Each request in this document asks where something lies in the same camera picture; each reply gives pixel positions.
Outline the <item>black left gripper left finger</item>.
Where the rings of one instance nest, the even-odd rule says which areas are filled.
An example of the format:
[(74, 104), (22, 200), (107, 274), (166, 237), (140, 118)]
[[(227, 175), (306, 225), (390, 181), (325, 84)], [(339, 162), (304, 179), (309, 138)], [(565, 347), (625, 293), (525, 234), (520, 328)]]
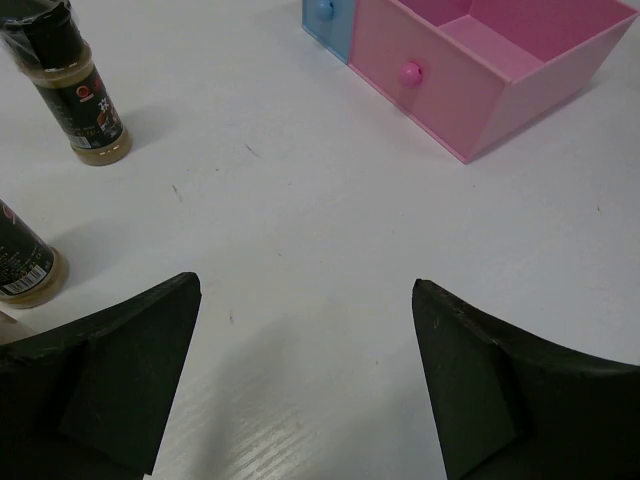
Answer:
[(201, 303), (180, 273), (1, 348), (4, 479), (152, 474)]

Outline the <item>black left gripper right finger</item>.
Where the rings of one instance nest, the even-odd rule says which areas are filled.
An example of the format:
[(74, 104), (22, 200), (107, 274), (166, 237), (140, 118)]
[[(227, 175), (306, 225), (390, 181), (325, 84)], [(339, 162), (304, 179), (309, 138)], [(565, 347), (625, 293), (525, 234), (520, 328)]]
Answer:
[(635, 479), (639, 369), (491, 316), (429, 280), (416, 337), (450, 479)]

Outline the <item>black-label spice jar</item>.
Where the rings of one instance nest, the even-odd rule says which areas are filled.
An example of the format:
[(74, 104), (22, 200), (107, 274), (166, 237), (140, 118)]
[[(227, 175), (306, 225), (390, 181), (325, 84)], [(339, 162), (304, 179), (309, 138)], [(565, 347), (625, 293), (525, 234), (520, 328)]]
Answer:
[(68, 278), (66, 258), (1, 202), (1, 302), (13, 309), (42, 305)]

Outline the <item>black-cap pepper spice jar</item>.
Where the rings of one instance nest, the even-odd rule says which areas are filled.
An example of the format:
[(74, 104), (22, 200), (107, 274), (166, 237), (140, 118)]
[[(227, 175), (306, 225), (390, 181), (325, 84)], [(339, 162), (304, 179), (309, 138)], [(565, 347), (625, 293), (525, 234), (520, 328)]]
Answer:
[(132, 138), (68, 1), (3, 1), (1, 42), (88, 165), (124, 158)]

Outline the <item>pink storage box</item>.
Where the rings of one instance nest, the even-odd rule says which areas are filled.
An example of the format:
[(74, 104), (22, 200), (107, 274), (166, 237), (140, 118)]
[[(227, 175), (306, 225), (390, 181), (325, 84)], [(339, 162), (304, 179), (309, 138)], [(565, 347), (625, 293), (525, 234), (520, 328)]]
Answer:
[(637, 16), (621, 1), (360, 1), (349, 64), (468, 163), (585, 87)]

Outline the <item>blue storage box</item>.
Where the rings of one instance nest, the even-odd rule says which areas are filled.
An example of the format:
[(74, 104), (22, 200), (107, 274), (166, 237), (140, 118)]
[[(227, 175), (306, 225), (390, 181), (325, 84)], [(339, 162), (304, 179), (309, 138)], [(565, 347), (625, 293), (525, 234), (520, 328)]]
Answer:
[(302, 27), (343, 63), (349, 63), (355, 0), (304, 0)]

